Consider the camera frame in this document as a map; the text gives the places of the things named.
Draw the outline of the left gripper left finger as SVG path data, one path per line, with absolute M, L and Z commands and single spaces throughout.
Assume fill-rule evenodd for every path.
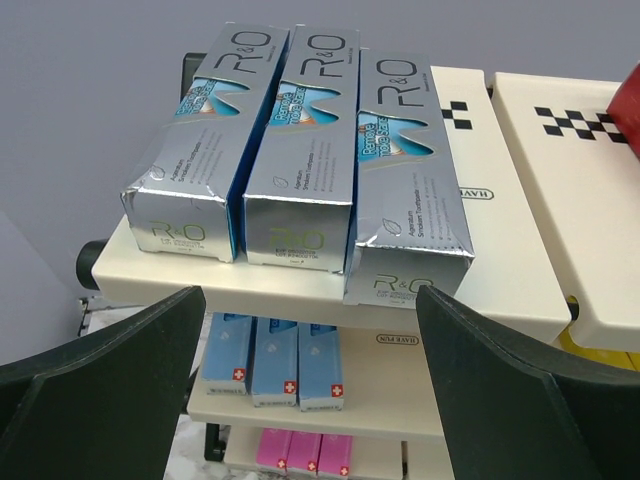
M 198 286 L 1 368 L 4 479 L 160 479 L 204 319 Z

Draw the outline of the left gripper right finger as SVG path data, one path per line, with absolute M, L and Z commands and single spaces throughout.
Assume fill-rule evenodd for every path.
M 456 478 L 638 478 L 638 372 L 557 349 L 433 286 L 416 311 Z

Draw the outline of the light blue toothpaste box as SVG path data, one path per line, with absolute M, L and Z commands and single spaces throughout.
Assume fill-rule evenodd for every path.
M 297 323 L 258 317 L 251 380 L 253 405 L 295 406 L 297 390 Z
M 302 412 L 343 408 L 341 342 L 335 326 L 298 324 L 297 395 Z
M 208 394 L 247 394 L 254 338 L 254 317 L 213 314 L 200 366 Z

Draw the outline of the pink toothpaste box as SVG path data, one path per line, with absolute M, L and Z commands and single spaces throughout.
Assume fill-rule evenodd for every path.
M 323 434 L 318 458 L 317 477 L 322 479 L 348 479 L 352 446 L 352 436 Z
M 294 431 L 287 456 L 287 476 L 293 479 L 310 479 L 317 476 L 322 435 Z
M 293 437 L 291 430 L 265 428 L 262 430 L 255 462 L 259 469 L 285 474 Z

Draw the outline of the pink toothpaste box back side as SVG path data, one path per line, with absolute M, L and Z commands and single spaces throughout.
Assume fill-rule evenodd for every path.
M 352 436 L 323 434 L 318 458 L 317 477 L 322 479 L 348 479 L 352 446 Z

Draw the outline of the silver blue R&O box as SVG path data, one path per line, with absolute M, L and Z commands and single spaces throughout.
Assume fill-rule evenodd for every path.
M 286 60 L 290 32 L 229 22 L 120 198 L 140 250 L 233 262 L 242 195 Z

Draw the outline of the blue metallic toothpaste box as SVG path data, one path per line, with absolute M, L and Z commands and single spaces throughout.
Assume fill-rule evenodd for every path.
M 343 272 L 359 53 L 357 30 L 296 27 L 243 194 L 250 263 Z

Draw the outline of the red toothpaste box barcode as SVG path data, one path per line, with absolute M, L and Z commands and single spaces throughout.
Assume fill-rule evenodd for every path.
M 613 95 L 607 110 L 636 157 L 640 156 L 640 64 L 637 63 Z

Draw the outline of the yellow toothpaste box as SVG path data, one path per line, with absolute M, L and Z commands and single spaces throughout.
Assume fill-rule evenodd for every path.
M 577 345 L 569 329 L 565 329 L 558 337 L 561 348 L 574 355 L 619 368 L 639 371 L 639 354 L 606 349 L 587 348 Z

